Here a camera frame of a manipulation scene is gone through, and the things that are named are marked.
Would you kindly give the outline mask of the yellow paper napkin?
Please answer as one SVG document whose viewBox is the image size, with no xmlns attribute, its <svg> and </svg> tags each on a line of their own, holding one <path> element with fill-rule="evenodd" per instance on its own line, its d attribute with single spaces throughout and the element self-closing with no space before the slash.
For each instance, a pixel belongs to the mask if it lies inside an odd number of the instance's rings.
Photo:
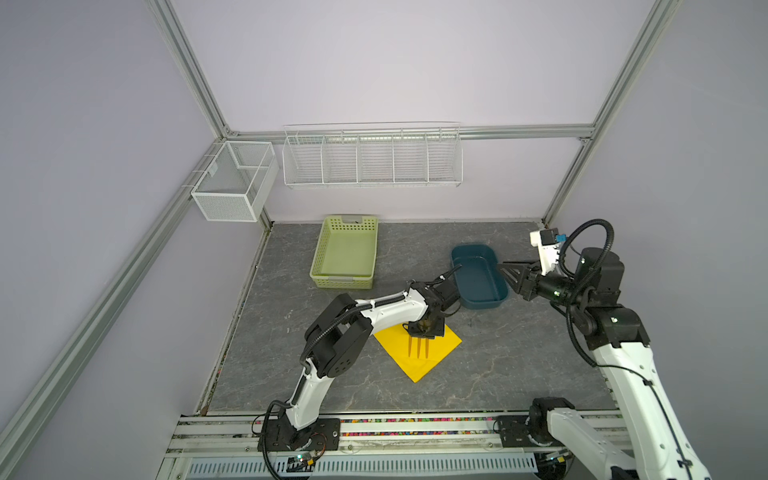
<svg viewBox="0 0 768 480">
<path fill-rule="evenodd" d="M 380 331 L 374 338 L 414 383 L 418 383 L 462 343 L 449 327 L 445 329 L 444 336 L 435 339 L 413 337 L 403 326 Z"/>
</svg>

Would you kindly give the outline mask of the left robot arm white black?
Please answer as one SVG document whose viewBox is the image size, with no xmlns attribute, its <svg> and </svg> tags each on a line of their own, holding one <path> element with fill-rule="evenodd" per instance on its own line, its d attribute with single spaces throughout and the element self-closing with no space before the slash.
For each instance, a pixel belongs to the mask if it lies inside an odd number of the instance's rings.
<svg viewBox="0 0 768 480">
<path fill-rule="evenodd" d="M 371 337 L 413 382 L 420 381 L 461 343 L 446 326 L 458 312 L 456 267 L 429 281 L 412 281 L 398 293 L 354 299 L 338 295 L 307 328 L 299 362 L 303 367 L 291 398 L 273 401 L 260 431 L 259 450 L 307 447 L 335 450 L 340 421 L 322 420 L 320 407 L 333 381 L 357 361 Z"/>
</svg>

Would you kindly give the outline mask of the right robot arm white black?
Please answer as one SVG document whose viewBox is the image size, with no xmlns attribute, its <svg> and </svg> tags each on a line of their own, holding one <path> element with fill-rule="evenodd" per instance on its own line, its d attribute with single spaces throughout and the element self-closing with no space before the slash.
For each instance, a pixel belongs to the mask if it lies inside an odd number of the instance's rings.
<svg viewBox="0 0 768 480">
<path fill-rule="evenodd" d="M 612 250 L 614 240 L 604 219 L 569 235 L 537 230 L 530 243 L 538 260 L 505 261 L 496 269 L 521 298 L 544 299 L 565 318 L 571 345 L 606 380 L 631 449 L 610 442 L 559 397 L 532 402 L 529 436 L 537 444 L 561 444 L 597 479 L 707 479 L 662 385 L 645 326 L 619 301 L 625 265 Z"/>
</svg>

